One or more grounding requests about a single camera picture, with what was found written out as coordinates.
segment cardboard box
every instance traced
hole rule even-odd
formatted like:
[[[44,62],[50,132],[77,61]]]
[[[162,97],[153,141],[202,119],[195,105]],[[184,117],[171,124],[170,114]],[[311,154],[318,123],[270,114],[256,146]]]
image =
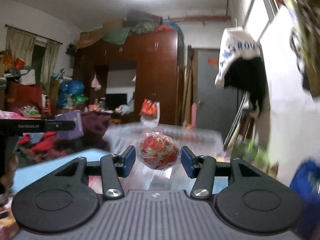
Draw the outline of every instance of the cardboard box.
[[[102,36],[104,37],[106,34],[113,32],[117,29],[121,29],[125,27],[125,20],[122,18],[114,18],[103,23],[102,26]]]
[[[90,32],[83,32],[80,33],[80,40],[81,41],[86,41],[86,40],[90,40],[93,38],[102,38],[102,28],[97,29],[97,30],[93,30]]]

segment maroon clothing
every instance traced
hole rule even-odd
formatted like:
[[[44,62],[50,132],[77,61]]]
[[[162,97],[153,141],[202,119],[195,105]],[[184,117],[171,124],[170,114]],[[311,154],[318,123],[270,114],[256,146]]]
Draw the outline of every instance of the maroon clothing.
[[[97,148],[101,150],[109,150],[108,143],[102,140],[105,134],[111,116],[98,112],[82,113],[82,127],[84,136],[82,142],[85,147]]]

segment red sign on door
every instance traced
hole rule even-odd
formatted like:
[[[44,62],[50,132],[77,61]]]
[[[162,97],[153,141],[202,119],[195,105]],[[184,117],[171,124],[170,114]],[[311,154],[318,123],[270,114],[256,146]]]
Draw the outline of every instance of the red sign on door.
[[[208,65],[211,65],[217,68],[219,65],[219,60],[216,58],[208,58]]]

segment red cup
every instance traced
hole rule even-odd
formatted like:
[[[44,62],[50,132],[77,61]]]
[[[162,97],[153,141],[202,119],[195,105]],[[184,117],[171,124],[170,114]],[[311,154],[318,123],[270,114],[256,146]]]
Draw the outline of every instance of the red cup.
[[[15,65],[15,67],[16,67],[17,69],[22,69],[22,67],[24,66],[24,64],[25,64],[25,61],[24,61],[23,59],[17,57],[16,63],[15,63],[14,65]]]

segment blue gripper pad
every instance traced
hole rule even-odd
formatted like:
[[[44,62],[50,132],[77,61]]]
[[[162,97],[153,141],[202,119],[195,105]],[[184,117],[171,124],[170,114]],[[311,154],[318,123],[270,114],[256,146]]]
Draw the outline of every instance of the blue gripper pad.
[[[192,157],[188,154],[184,147],[181,147],[181,163],[188,177],[195,179],[196,169],[193,166]]]
[[[124,166],[122,167],[123,177],[126,178],[129,176],[130,171],[136,161],[136,148],[127,148],[122,155],[126,155],[124,158]]]

